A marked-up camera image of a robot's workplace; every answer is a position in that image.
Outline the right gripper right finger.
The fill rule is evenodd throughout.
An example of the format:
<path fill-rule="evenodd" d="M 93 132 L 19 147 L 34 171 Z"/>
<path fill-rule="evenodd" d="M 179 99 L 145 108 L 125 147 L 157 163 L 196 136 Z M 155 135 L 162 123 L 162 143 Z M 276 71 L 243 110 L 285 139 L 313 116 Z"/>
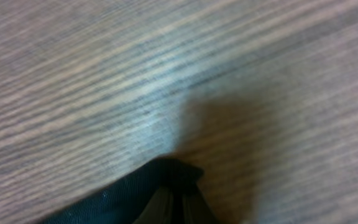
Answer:
<path fill-rule="evenodd" d="M 198 186 L 193 186 L 182 197 L 184 224 L 219 224 Z"/>

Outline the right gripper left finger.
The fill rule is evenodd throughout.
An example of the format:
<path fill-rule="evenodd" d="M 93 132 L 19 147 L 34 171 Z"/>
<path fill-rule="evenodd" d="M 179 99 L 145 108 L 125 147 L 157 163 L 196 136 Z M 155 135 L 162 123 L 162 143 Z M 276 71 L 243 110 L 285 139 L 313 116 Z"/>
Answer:
<path fill-rule="evenodd" d="M 170 189 L 160 187 L 133 224 L 170 224 L 174 196 Z"/>

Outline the black polo shirt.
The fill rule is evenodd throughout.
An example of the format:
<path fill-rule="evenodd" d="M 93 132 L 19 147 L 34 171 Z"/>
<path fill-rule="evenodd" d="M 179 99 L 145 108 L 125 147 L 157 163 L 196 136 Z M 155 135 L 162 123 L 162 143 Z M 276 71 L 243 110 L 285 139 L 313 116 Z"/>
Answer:
<path fill-rule="evenodd" d="M 178 159 L 154 159 L 41 224 L 133 223 L 159 187 L 182 193 L 203 174 L 203 169 Z"/>

